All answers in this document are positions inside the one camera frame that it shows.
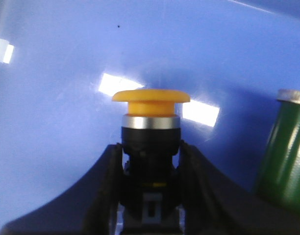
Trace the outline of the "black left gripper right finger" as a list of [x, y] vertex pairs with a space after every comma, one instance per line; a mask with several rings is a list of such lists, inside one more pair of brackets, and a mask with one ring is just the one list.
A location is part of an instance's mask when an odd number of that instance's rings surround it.
[[300, 235], [300, 216], [247, 192], [193, 145], [180, 143], [187, 235]]

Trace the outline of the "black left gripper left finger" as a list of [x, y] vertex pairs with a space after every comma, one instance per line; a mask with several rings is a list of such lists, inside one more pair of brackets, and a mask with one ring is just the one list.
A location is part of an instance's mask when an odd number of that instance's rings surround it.
[[112, 235], [122, 176], [122, 146], [108, 145], [74, 185], [42, 207], [6, 223], [0, 235]]

